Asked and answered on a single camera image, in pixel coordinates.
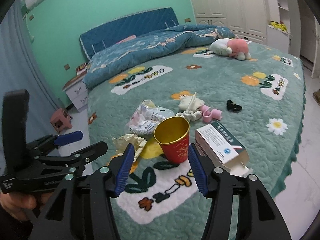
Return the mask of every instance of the blue gripper pad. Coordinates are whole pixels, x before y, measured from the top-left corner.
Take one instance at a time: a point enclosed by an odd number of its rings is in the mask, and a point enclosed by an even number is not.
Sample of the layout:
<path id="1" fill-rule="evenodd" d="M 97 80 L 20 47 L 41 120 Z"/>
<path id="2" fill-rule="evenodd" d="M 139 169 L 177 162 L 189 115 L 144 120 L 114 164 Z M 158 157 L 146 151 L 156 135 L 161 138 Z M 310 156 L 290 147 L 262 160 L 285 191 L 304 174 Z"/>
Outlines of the blue gripper pad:
<path id="1" fill-rule="evenodd" d="M 73 143 L 76 141 L 80 141 L 83 138 L 83 134 L 81 131 L 76 131 L 64 135 L 59 135 L 55 141 L 54 144 L 57 146 L 63 146 L 69 143 Z"/>
<path id="2" fill-rule="evenodd" d="M 119 196 L 120 193 L 124 191 L 125 184 L 127 183 L 129 177 L 129 172 L 134 160 L 134 146 L 132 144 L 128 144 L 123 156 L 124 160 L 121 164 L 118 174 L 116 175 L 116 196 Z"/>
<path id="3" fill-rule="evenodd" d="M 206 196 L 207 193 L 209 192 L 208 184 L 207 184 L 207 175 L 205 174 L 202 164 L 198 158 L 198 155 L 192 145 L 189 145 L 188 160 L 193 172 L 193 176 L 195 177 L 198 190 L 204 196 Z"/>

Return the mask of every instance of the pink and white plush toy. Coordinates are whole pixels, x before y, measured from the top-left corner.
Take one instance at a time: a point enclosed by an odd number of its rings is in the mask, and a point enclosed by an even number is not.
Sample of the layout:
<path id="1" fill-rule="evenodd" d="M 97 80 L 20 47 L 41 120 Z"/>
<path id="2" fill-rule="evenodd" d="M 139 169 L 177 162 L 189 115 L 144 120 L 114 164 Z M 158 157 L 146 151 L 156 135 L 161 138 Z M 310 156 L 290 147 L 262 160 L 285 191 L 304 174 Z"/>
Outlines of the pink and white plush toy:
<path id="1" fill-rule="evenodd" d="M 235 57 L 238 60 L 251 59 L 249 47 L 243 39 L 218 39 L 212 43 L 209 50 L 220 56 Z"/>

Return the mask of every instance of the curtain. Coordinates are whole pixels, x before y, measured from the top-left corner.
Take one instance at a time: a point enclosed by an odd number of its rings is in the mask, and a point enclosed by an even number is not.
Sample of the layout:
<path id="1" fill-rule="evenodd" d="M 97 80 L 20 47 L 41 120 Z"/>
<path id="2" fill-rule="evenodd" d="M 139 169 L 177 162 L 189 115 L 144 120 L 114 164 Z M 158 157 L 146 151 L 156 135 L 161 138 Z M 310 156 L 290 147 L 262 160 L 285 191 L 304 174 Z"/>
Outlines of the curtain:
<path id="1" fill-rule="evenodd" d="M 27 142 L 55 134 L 50 117 L 59 102 L 39 71 L 31 50 L 26 25 L 22 21 L 20 0 L 11 6 L 0 24 L 0 117 L 3 96 L 7 91 L 27 89 L 30 94 L 27 118 Z M 0 133 L 0 175 L 5 161 Z"/>

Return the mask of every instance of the bed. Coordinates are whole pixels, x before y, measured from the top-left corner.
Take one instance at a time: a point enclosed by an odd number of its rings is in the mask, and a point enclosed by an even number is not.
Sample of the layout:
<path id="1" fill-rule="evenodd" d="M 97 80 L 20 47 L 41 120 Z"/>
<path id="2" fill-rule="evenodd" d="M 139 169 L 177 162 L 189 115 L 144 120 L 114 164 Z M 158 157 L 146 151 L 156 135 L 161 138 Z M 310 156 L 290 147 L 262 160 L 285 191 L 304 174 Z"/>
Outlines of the bed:
<path id="1" fill-rule="evenodd" d="M 115 44 L 134 34 L 135 39 Z M 113 157 L 112 138 L 124 135 L 143 99 L 177 113 L 180 100 L 197 92 L 206 105 L 223 111 L 221 123 L 246 147 L 248 168 L 271 196 L 285 189 L 301 141 L 302 63 L 254 42 L 248 44 L 250 61 L 209 51 L 216 39 L 233 37 L 226 27 L 179 25 L 172 8 L 125 16 L 82 34 L 91 62 L 84 78 L 90 90 L 90 143 L 103 140 L 109 147 L 93 169 Z M 229 99 L 242 111 L 228 112 Z M 201 120 L 190 123 L 190 142 L 203 125 Z M 150 150 L 133 165 L 125 191 L 112 202 L 121 239 L 200 239 L 211 201 L 198 192 L 188 161 L 174 165 L 152 138 L 147 145 Z M 181 177 L 188 183 L 180 184 Z M 233 204 L 230 239 L 236 233 L 236 196 Z"/>

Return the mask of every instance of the blue headboard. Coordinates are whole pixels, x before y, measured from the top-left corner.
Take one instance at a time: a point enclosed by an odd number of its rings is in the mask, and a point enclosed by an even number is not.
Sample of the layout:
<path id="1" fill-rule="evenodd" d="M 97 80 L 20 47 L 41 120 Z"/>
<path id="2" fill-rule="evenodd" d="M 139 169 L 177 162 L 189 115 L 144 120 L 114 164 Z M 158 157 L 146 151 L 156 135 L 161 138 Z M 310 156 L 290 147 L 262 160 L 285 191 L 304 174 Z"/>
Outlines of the blue headboard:
<path id="1" fill-rule="evenodd" d="M 80 35 L 89 60 L 92 56 L 131 35 L 137 37 L 155 30 L 179 25 L 172 8 L 138 12 L 104 23 Z"/>

